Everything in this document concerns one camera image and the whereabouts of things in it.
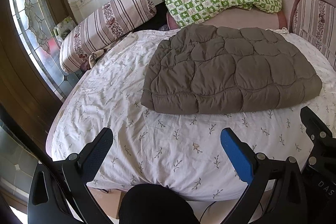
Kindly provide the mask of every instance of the cable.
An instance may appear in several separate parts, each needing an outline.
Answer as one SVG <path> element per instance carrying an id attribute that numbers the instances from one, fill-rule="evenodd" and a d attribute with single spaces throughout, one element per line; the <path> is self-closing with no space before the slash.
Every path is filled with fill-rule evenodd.
<path id="1" fill-rule="evenodd" d="M 261 207 L 262 213 L 264 213 L 264 209 L 263 209 L 263 207 L 261 206 L 261 203 L 260 203 L 260 202 L 259 202 L 259 205 L 260 205 L 260 207 Z"/>
<path id="2" fill-rule="evenodd" d="M 213 205 L 214 203 L 216 203 L 216 201 L 214 201 L 213 203 L 211 203 L 206 209 L 205 211 L 202 213 L 201 218 L 199 219 L 199 222 L 201 223 L 202 217 L 204 216 L 205 212 L 210 208 L 211 205 Z"/>

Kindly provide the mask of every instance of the black fabric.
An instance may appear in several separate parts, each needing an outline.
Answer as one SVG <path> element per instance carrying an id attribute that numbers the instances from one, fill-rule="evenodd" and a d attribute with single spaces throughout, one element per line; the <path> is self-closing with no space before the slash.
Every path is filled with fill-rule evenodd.
<path id="1" fill-rule="evenodd" d="M 156 30 L 159 31 L 159 28 L 167 24 L 167 7 L 165 3 L 159 3 L 155 5 L 156 15 L 151 18 L 149 21 L 135 28 L 132 32 L 138 32 L 142 30 Z"/>
<path id="2" fill-rule="evenodd" d="M 124 196 L 119 224 L 200 224 L 190 205 L 168 188 L 139 184 Z"/>

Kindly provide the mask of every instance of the brown quilted comforter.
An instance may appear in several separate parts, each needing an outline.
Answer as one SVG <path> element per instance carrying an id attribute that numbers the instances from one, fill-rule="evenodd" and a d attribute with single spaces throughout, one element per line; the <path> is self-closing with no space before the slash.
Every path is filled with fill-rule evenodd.
<path id="1" fill-rule="evenodd" d="M 160 42 L 141 104 L 168 114 L 290 107 L 320 94 L 313 66 L 280 34 L 193 24 Z"/>

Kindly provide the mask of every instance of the black pants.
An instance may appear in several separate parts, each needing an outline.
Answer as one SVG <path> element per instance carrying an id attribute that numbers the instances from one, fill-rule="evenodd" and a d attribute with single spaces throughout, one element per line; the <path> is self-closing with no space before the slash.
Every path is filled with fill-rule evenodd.
<path id="1" fill-rule="evenodd" d="M 121 202 L 119 218 L 120 224 L 200 224 L 183 198 L 154 184 L 130 189 Z"/>

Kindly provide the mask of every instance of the mattress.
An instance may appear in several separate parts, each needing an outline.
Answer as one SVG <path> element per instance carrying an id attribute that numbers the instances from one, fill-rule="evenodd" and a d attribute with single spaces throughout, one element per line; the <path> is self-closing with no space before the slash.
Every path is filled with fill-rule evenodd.
<path id="1" fill-rule="evenodd" d="M 294 156 L 301 168 L 312 142 L 300 121 L 300 109 L 309 106 L 335 131 L 336 72 L 321 52 L 295 34 L 283 36 L 298 47 L 323 82 L 313 100 L 285 109 L 227 115 L 169 115 L 143 107 L 147 65 L 160 41 L 176 32 L 131 33 L 95 65 L 50 133 L 53 160 L 79 153 L 109 127 L 114 143 L 88 186 L 128 190 L 155 183 L 188 200 L 228 200 L 238 198 L 246 183 L 239 180 L 221 147 L 223 128 L 231 127 L 255 152 L 271 159 Z"/>

